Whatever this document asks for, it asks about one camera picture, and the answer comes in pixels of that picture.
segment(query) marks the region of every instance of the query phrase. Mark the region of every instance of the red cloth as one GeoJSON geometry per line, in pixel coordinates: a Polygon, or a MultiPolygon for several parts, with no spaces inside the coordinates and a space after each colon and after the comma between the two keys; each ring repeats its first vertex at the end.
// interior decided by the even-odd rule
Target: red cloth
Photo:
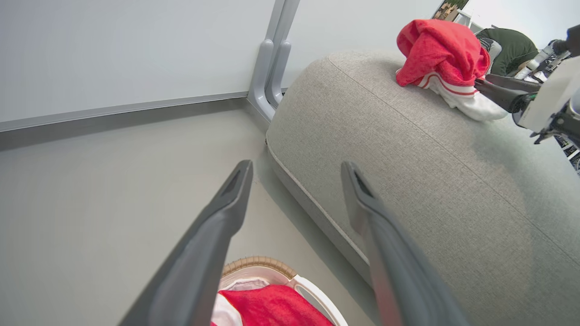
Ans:
{"type": "Polygon", "coordinates": [[[416,19],[397,36],[407,57],[397,73],[401,86],[417,85],[433,71],[455,86],[473,86],[490,66],[490,55],[466,26],[437,19],[416,19]]]}
{"type": "Polygon", "coordinates": [[[244,326],[332,326],[320,311],[294,289],[285,285],[219,293],[238,310],[244,326]]]}

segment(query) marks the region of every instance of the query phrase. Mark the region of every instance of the fabric upholstery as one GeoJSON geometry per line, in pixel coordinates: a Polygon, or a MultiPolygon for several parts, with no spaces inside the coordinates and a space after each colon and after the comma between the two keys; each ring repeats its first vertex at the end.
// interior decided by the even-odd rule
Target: fabric upholstery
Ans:
{"type": "Polygon", "coordinates": [[[367,279],[344,160],[364,171],[475,325],[578,325],[580,180],[559,146],[533,145],[510,117],[477,122],[398,86],[403,60],[337,53],[305,69],[267,132],[278,174],[367,279]]]}

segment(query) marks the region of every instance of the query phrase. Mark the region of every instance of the gray floor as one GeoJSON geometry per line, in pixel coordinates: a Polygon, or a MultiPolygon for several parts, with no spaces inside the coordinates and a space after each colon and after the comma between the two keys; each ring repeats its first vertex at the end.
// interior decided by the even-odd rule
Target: gray floor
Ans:
{"type": "Polygon", "coordinates": [[[279,259],[350,325],[369,286],[273,174],[245,99],[0,133],[0,324],[114,325],[235,164],[255,180],[227,262],[279,259]]]}

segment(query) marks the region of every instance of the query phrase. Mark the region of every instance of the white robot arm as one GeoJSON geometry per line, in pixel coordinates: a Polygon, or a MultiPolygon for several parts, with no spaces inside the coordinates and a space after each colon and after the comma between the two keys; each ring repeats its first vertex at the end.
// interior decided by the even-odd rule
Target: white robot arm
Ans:
{"type": "Polygon", "coordinates": [[[558,47],[559,51],[569,51],[571,58],[563,61],[542,85],[487,75],[486,80],[476,80],[475,87],[510,112],[518,126],[533,131],[531,137],[538,136],[536,144],[559,135],[579,147],[580,25],[569,29],[567,40],[558,47]]]}
{"type": "Polygon", "coordinates": [[[566,41],[557,39],[550,42],[538,53],[538,55],[530,60],[530,62],[528,62],[525,67],[514,76],[514,78],[524,79],[534,70],[536,70],[546,59],[553,55],[556,55],[556,59],[554,59],[554,61],[558,63],[570,55],[566,41]]]}

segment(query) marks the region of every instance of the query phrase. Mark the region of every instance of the clothing pile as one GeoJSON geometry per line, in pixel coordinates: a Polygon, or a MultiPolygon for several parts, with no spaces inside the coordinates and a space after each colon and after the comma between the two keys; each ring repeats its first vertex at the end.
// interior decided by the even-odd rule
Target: clothing pile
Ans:
{"type": "Polygon", "coordinates": [[[218,292],[211,326],[267,325],[332,326],[332,323],[298,292],[285,285],[218,292]]]}
{"type": "Polygon", "coordinates": [[[478,121],[501,119],[507,112],[481,94],[476,78],[484,78],[490,56],[466,26],[444,20],[413,20],[397,37],[407,61],[397,83],[413,84],[439,94],[451,108],[478,121]]]}

